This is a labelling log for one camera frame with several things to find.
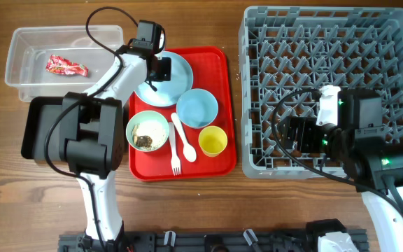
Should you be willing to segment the light blue plate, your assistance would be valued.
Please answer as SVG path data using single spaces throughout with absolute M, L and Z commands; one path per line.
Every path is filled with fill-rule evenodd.
M 141 101 L 156 107 L 176 104 L 179 97 L 192 88 L 194 82 L 192 68 L 186 59 L 169 51 L 164 51 L 162 56 L 171 59 L 170 80 L 153 81 L 152 84 L 157 88 L 156 92 L 147 83 L 140 84 L 135 90 L 135 94 Z

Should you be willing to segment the light blue bowl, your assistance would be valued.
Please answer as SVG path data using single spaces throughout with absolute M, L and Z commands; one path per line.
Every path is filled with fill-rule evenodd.
M 218 112 L 218 101 L 214 95 L 199 88 L 183 93 L 176 104 L 176 113 L 181 122 L 195 129 L 210 125 Z

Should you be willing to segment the mint green bowl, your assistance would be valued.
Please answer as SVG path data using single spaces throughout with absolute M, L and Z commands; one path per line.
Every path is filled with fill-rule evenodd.
M 127 127 L 125 130 L 125 136 L 127 138 L 127 141 L 129 143 L 129 145 L 134 148 L 137 151 L 142 151 L 139 150 L 133 143 L 133 139 L 132 139 L 132 130 L 134 128 L 134 126 L 136 124 L 142 123 L 144 121 L 148 121 L 148 120 L 156 120 L 159 123 L 162 124 L 162 126 L 165 128 L 165 130 L 167 131 L 167 139 L 169 137 L 169 124 L 167 119 L 161 114 L 158 113 L 157 111 L 142 111 L 139 113 L 136 113 L 135 115 L 133 115 L 130 119 L 129 122 L 127 123 Z

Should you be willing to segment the rice and food scraps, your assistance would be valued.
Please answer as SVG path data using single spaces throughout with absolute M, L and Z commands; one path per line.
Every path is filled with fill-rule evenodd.
M 156 120 L 136 124 L 132 130 L 134 145 L 141 151 L 155 151 L 167 140 L 167 131 Z

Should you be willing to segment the yellow plastic cup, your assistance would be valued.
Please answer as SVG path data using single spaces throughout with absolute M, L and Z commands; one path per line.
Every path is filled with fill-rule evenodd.
M 218 126 L 205 127 L 198 137 L 202 152 L 208 157 L 216 157 L 227 147 L 228 138 L 225 131 Z

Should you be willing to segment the white plastic spoon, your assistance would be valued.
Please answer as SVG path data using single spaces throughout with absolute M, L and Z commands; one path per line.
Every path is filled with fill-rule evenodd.
M 189 144 L 187 137 L 185 135 L 182 122 L 178 117 L 177 113 L 171 114 L 171 120 L 183 142 L 183 155 L 188 162 L 195 162 L 197 159 L 197 153 L 195 148 Z

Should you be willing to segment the white plastic fork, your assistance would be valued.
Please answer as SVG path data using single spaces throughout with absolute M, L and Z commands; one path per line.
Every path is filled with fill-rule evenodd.
M 171 146 L 171 168 L 174 176 L 181 174 L 181 161 L 176 150 L 175 127 L 169 122 L 169 143 Z

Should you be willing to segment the red snack wrapper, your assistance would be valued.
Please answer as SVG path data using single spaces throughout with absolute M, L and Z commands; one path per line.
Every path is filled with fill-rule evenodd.
M 82 64 L 72 62 L 58 55 L 51 55 L 48 59 L 45 70 L 47 72 L 65 76 L 80 75 L 87 77 L 88 68 Z

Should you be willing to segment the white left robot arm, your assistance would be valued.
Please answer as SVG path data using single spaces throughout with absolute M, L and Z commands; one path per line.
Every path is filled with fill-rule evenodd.
M 134 24 L 136 37 L 111 51 L 113 64 L 96 84 L 64 96 L 62 112 L 45 137 L 45 161 L 59 172 L 49 156 L 52 133 L 59 132 L 59 158 L 69 166 L 65 174 L 82 190 L 87 227 L 78 248 L 83 251 L 127 251 L 115 193 L 115 171 L 125 147 L 124 106 L 140 84 L 171 78 L 171 60 L 160 55 L 164 27 L 147 20 Z

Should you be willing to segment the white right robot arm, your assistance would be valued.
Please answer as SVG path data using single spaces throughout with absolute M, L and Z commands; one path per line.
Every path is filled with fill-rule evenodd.
M 346 178 L 311 171 L 354 186 L 372 218 L 381 250 L 403 251 L 403 145 L 386 142 L 381 96 L 374 90 L 311 89 L 320 103 L 317 118 L 277 120 L 285 101 L 305 92 L 292 92 L 275 106 L 271 132 L 276 145 L 301 167 L 305 164 L 288 152 L 289 146 L 342 162 Z

